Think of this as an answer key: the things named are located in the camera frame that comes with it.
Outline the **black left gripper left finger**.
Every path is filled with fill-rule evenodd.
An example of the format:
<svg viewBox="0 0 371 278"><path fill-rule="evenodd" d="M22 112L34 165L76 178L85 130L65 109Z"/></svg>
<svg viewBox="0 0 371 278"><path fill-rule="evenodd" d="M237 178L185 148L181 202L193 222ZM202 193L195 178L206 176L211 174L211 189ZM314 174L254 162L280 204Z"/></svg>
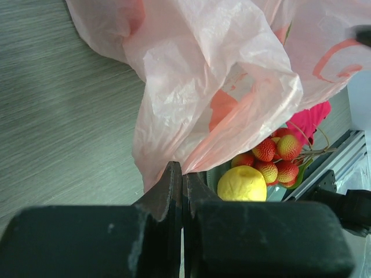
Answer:
<svg viewBox="0 0 371 278"><path fill-rule="evenodd" d="M164 221L173 209L181 209L182 172L179 162L169 162L159 181L139 200L133 203L150 213L158 221Z"/></svg>

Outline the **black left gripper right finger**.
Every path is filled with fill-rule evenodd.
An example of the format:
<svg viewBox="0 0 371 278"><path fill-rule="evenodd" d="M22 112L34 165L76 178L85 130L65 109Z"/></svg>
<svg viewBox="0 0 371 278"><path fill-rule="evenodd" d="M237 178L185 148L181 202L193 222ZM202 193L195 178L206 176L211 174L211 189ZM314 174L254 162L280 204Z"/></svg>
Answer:
<svg viewBox="0 0 371 278"><path fill-rule="evenodd" d="M185 192L185 206L188 208L191 218L194 218L197 208L203 202L216 202L220 198L205 183L198 173L189 173L182 176L183 189Z"/></svg>

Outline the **fake yellow pear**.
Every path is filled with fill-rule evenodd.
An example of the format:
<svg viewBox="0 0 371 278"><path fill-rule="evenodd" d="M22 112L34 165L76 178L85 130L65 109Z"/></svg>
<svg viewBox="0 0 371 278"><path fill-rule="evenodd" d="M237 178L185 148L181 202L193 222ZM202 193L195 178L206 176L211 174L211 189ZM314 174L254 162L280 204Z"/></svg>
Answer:
<svg viewBox="0 0 371 278"><path fill-rule="evenodd" d="M219 179L217 195L223 201L265 202L267 186L261 172L250 166L238 166Z"/></svg>

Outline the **pink plastic bag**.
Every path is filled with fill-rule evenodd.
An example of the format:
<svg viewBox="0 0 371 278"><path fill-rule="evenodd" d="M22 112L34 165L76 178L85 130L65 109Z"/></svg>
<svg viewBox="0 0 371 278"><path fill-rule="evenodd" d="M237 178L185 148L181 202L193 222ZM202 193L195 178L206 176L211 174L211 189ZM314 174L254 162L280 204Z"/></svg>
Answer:
<svg viewBox="0 0 371 278"><path fill-rule="evenodd" d="M330 99L370 50L351 38L369 1L68 1L80 37L145 83L133 157L144 190L248 151Z"/></svg>

